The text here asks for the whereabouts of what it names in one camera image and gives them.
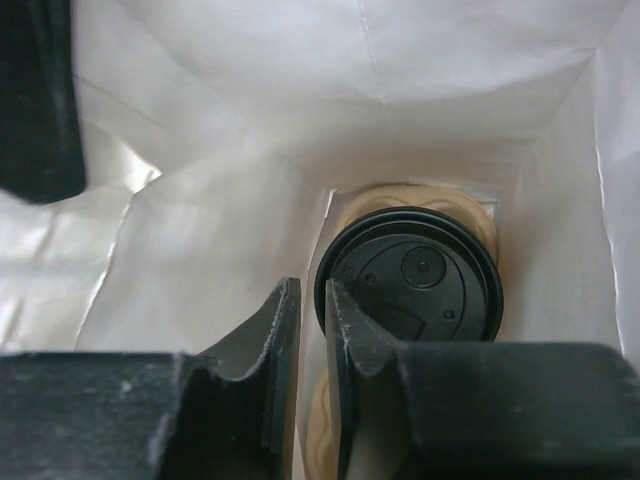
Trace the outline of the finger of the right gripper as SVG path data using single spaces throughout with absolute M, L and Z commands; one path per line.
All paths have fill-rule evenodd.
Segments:
M 87 187 L 71 1 L 1 3 L 1 189 L 36 205 Z

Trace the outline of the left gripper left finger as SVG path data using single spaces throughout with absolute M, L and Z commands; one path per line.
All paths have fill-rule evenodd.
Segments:
M 2 477 L 290 478 L 300 309 L 285 278 L 197 355 L 3 355 Z

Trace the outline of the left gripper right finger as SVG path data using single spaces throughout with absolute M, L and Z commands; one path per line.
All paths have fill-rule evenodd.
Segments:
M 339 479 L 635 479 L 639 376 L 594 343 L 408 342 L 326 286 Z

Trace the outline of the brown cardboard cup carrier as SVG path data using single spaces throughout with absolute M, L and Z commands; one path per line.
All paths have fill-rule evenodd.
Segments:
M 424 185 L 388 185 L 365 191 L 345 206 L 332 236 L 337 237 L 361 217 L 390 207 L 424 207 L 451 216 L 469 228 L 497 258 L 497 233 L 490 215 L 472 197 L 453 189 Z M 319 374 L 311 397 L 305 440 L 305 460 L 310 479 L 327 479 L 335 467 L 330 427 L 329 373 Z

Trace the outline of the black plastic cup lid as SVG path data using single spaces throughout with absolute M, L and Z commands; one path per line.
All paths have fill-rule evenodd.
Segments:
M 335 236 L 314 279 L 320 325 L 328 280 L 404 341 L 492 341 L 503 318 L 504 290 L 488 248 L 461 222 L 426 208 L 385 208 Z

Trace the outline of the brown paper bag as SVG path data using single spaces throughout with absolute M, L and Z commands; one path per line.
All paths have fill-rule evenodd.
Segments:
M 460 191 L 497 233 L 489 343 L 639 376 L 635 1 L 71 1 L 87 187 L 1 189 L 1 358 L 197 355 L 301 285 L 293 473 L 328 369 L 314 279 L 345 206 Z

